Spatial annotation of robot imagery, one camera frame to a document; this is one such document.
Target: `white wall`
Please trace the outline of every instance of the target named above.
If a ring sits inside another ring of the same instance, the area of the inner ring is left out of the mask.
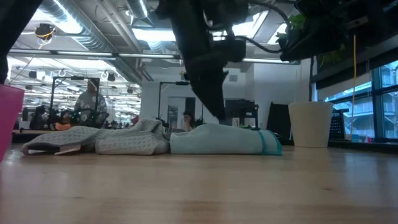
[[[224,85],[225,99],[244,99],[245,86],[244,85]],[[160,101],[160,117],[167,119],[167,106],[169,105],[170,97],[195,97],[195,116],[196,119],[201,116],[202,103],[195,96],[190,86],[177,86],[174,84],[162,85],[162,96]],[[144,82],[142,84],[141,92],[141,112],[140,119],[154,119],[157,117],[158,101],[159,100],[159,82]],[[203,119],[206,123],[218,123],[210,112],[203,108]]]
[[[169,97],[169,105],[176,106],[178,108],[177,128],[182,129],[184,122],[183,113],[185,111],[185,97]]]
[[[254,65],[254,100],[259,105],[260,128],[267,127],[271,102],[289,104],[308,101],[309,71],[309,60],[304,60],[300,65]]]
[[[271,102],[289,104],[295,101],[308,101],[308,81],[310,61],[304,60],[300,65],[254,64],[245,75],[243,83],[226,82],[224,98],[255,100],[259,105],[259,126],[266,128]],[[161,118],[167,119],[169,97],[196,97],[190,86],[163,85],[161,97]],[[142,84],[141,119],[157,117],[159,82]],[[195,116],[201,115],[201,102],[196,98]],[[207,123],[218,123],[210,112],[203,109],[203,119]]]

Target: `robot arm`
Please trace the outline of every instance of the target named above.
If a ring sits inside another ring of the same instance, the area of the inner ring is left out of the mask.
[[[287,24],[287,35],[279,39],[280,50],[270,50],[247,37],[235,36],[232,25],[243,22],[249,4],[278,12]],[[305,17],[303,29],[292,30],[288,17],[278,7],[262,0],[160,0],[155,10],[159,19],[170,19],[192,90],[213,116],[225,119],[222,84],[228,62],[241,62],[246,41],[270,53],[281,53],[281,60],[294,61],[338,50],[348,40],[347,34],[358,33],[365,17],[376,30],[398,20],[396,0],[297,0],[295,7]],[[226,31],[225,40],[213,41],[211,31]],[[378,40],[386,38],[380,35]]]

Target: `ceiling light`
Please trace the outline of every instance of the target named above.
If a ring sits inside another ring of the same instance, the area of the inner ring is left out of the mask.
[[[257,13],[253,16],[253,21],[233,25],[232,30],[235,35],[244,35],[249,38],[253,38],[267,15],[268,11]],[[144,40],[146,42],[175,41],[175,36],[171,29],[132,29],[132,31],[137,39]],[[219,40],[220,37],[216,36],[221,36],[221,34],[226,35],[225,32],[213,33],[215,40]]]
[[[51,93],[25,93],[25,96],[51,96]],[[79,96],[77,94],[54,93],[54,96]]]
[[[175,59],[179,55],[161,55],[161,54],[119,54],[120,57],[139,57],[139,58],[161,58],[161,59]]]
[[[288,61],[281,61],[277,59],[266,59],[266,58],[244,58],[242,62],[252,62],[252,63],[290,63]]]
[[[280,25],[279,28],[275,31],[275,34],[272,35],[272,37],[268,40],[268,44],[277,44],[279,37],[277,37],[276,35],[278,33],[286,34],[286,27],[287,27],[286,23]]]
[[[79,88],[74,87],[74,86],[68,86],[67,89],[72,90],[72,91],[80,91]]]
[[[60,55],[112,56],[112,53],[58,51]]]
[[[64,78],[63,78],[62,80],[56,80],[55,82],[57,82],[57,83],[59,83],[59,84],[62,83],[62,84],[64,84],[64,85],[70,85],[70,83],[64,81]]]
[[[119,107],[119,108],[128,108],[128,107],[132,107],[132,106],[139,106],[139,104],[132,104],[132,103],[126,103],[124,101],[122,101],[121,103],[125,103],[125,104],[116,104],[114,105],[114,107]]]
[[[117,60],[116,57],[87,57],[88,60]]]
[[[51,54],[49,50],[10,49],[9,53]]]
[[[133,100],[136,99],[138,100],[139,98],[137,96],[131,95],[131,96],[109,96],[111,99],[129,99]]]

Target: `wooden table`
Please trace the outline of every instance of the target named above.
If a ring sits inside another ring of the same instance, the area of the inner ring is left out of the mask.
[[[21,156],[0,165],[0,223],[398,223],[398,157]]]

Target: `black cable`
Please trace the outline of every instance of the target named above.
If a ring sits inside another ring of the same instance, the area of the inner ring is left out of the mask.
[[[287,25],[287,30],[290,31],[292,28],[292,25],[289,22],[289,18],[287,17],[287,15],[281,10],[279,9],[277,6],[269,4],[267,2],[264,2],[263,0],[250,0],[249,1],[251,4],[257,4],[259,6],[264,6],[267,7],[269,9],[274,10],[275,12],[277,12],[285,21],[286,25]]]
[[[263,0],[250,0],[250,3],[251,3],[251,4],[257,4],[257,5],[259,5],[259,6],[264,6],[264,7],[267,7],[267,8],[269,8],[269,9],[274,10],[274,11],[277,12],[277,13],[283,18],[283,20],[285,21],[286,26],[287,26],[287,32],[289,32],[289,31],[291,30],[291,25],[290,25],[290,22],[289,22],[289,18],[288,18],[287,15],[286,15],[282,10],[280,10],[277,6],[274,6],[274,5],[272,5],[272,4],[269,4],[269,3],[267,3],[267,2],[264,2]],[[271,50],[271,49],[268,49],[267,47],[262,46],[261,44],[257,43],[257,42],[256,42],[255,40],[253,40],[253,39],[250,39],[249,37],[245,37],[245,36],[236,36],[236,38],[238,38],[238,39],[244,39],[244,40],[246,40],[246,41],[248,41],[248,42],[254,44],[256,47],[260,48],[261,50],[263,50],[263,51],[265,51],[265,52],[268,52],[268,53],[271,53],[271,54],[277,54],[277,53],[282,52],[282,49],[279,49],[279,50]]]
[[[249,37],[246,37],[246,36],[236,36],[235,38],[236,38],[236,39],[243,39],[243,40],[246,40],[246,41],[248,41],[248,42],[254,44],[256,47],[260,48],[261,50],[263,50],[263,51],[265,51],[265,52],[268,52],[268,53],[271,53],[271,54],[277,54],[277,53],[279,53],[279,52],[282,51],[282,49],[279,49],[279,50],[271,50],[271,49],[268,49],[268,48],[266,48],[265,46],[263,46],[263,45],[257,43],[255,40],[250,39]]]

